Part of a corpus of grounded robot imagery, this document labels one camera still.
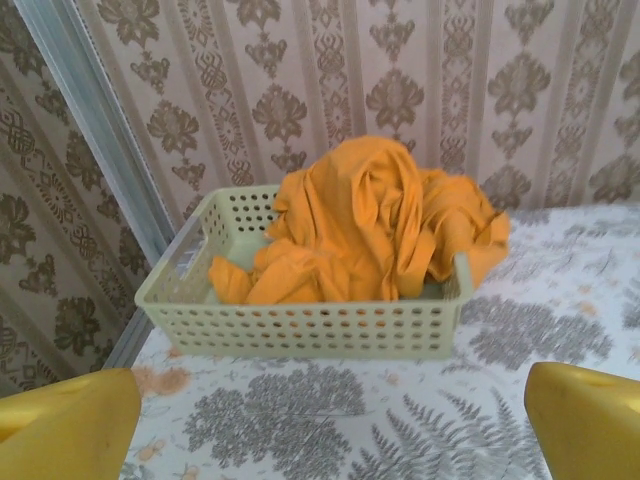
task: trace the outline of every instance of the wall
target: wall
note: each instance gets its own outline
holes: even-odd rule
[[[99,369],[147,271],[42,55],[0,0],[0,391]]]

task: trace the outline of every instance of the orange fabric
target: orange fabric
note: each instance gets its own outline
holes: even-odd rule
[[[467,252],[479,285],[507,255],[509,218],[472,180],[418,170],[393,140],[342,143],[285,177],[274,240],[250,272],[216,257],[209,280],[229,304],[397,300],[451,275]]]

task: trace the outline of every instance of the table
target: table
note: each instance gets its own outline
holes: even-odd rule
[[[442,362],[187,357],[155,329],[121,480],[549,477],[529,368],[640,379],[640,206],[518,212]]]

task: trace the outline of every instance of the yellow plastic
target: yellow plastic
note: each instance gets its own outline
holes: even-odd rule
[[[140,414],[128,369],[0,400],[0,479],[117,480]]]
[[[554,480],[640,479],[640,382],[537,363],[525,407]]]
[[[207,279],[214,255],[251,268],[267,244],[277,185],[209,194],[138,289],[136,304],[182,353],[235,357],[442,359],[473,294],[467,255],[443,284],[398,302],[224,305]]]

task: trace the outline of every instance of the leaf print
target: leaf print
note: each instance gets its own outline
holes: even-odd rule
[[[176,151],[184,155],[188,149],[198,148],[194,137],[200,130],[198,120],[168,100],[160,101],[147,129],[152,136],[162,139],[162,148],[167,153]]]
[[[58,290],[55,284],[56,267],[53,255],[46,254],[44,261],[40,263],[29,259],[27,260],[27,265],[30,272],[27,274],[27,278],[23,278],[18,282],[20,289],[56,297]]]
[[[509,212],[509,218],[526,227],[549,225],[550,210],[513,210]]]
[[[35,72],[42,77],[44,58],[18,9],[7,0],[0,1],[0,52],[11,54],[13,63],[23,75]]]
[[[280,20],[280,4],[277,0],[227,0],[231,4],[237,4],[236,15],[240,24],[246,27],[253,22],[260,30],[264,30],[267,20],[276,22]]]
[[[7,193],[0,196],[0,262],[9,265],[11,257],[27,255],[27,243],[36,241],[36,233],[25,223],[29,207],[22,197]]]
[[[413,125],[415,107],[423,101],[424,89],[397,68],[388,71],[366,97],[367,108],[378,112],[376,125],[395,131],[403,124]]]
[[[307,116],[307,106],[280,85],[271,85],[251,111],[253,119],[264,125],[264,134],[269,140],[279,138],[284,143],[289,138],[300,137],[300,121]]]
[[[522,110],[532,112],[536,108],[536,95],[546,89],[550,81],[551,75],[531,54],[517,55],[489,81],[489,95],[498,97],[496,114],[509,112],[516,117]]]
[[[290,375],[261,374],[244,394],[218,388],[196,403],[184,433],[191,452],[211,442],[221,468],[270,456],[287,480],[332,480],[351,451],[334,417],[362,414],[353,372],[309,364]]]
[[[116,25],[125,45],[133,41],[145,48],[148,39],[158,40],[158,27],[151,21],[160,13],[158,0],[101,0],[98,13],[106,23]]]
[[[518,370],[533,354],[573,364],[587,355],[606,359],[613,347],[597,321],[582,315],[556,317],[546,305],[502,300],[499,295],[471,300],[460,321],[481,327],[469,342],[478,358],[507,370]]]
[[[80,178],[82,186],[91,191],[96,186],[100,188],[103,175],[91,149],[84,137],[75,130],[69,131],[67,139],[67,162],[65,167],[74,178]]]
[[[623,326],[626,330],[640,330],[640,272],[631,279],[624,290],[624,296]]]
[[[75,355],[84,356],[85,348],[94,346],[94,336],[102,330],[94,318],[95,303],[89,297],[63,298],[56,310],[54,344],[60,350],[71,348]]]
[[[147,270],[147,259],[129,227],[120,229],[120,264],[129,267],[134,275]]]
[[[629,200],[637,185],[640,185],[640,161],[626,153],[602,167],[589,179],[589,186],[596,189],[593,192],[596,202]]]
[[[507,402],[494,389],[497,413],[448,392],[440,392],[458,412],[449,419],[443,412],[420,405],[408,395],[403,403],[410,419],[387,410],[395,438],[372,426],[375,452],[360,450],[361,460],[351,464],[350,480],[437,480],[464,478],[520,480],[532,475],[547,478],[542,455],[528,422],[520,425]]]

